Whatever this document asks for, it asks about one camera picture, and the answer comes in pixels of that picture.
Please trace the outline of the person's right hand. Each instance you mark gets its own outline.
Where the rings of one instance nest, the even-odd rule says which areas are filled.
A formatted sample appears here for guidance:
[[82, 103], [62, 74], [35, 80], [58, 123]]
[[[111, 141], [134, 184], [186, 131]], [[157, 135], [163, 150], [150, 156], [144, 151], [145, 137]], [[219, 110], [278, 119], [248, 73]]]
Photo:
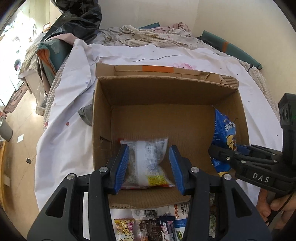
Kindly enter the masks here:
[[[267, 203], [267, 194], [268, 191], [265, 189], [260, 189], [259, 195], [258, 195], [258, 201], [256, 208], [263, 218], [264, 221], [267, 221], [267, 217], [271, 214], [271, 211], [278, 211], [288, 200], [290, 197], [289, 195], [286, 195], [284, 197], [274, 199], [271, 204]], [[289, 200], [289, 202], [283, 207], [281, 211], [281, 218], [278, 220], [277, 224], [275, 225], [276, 230], [281, 230], [283, 227], [287, 224], [289, 219], [292, 217], [294, 211], [296, 208], [296, 201], [295, 201], [295, 193]]]

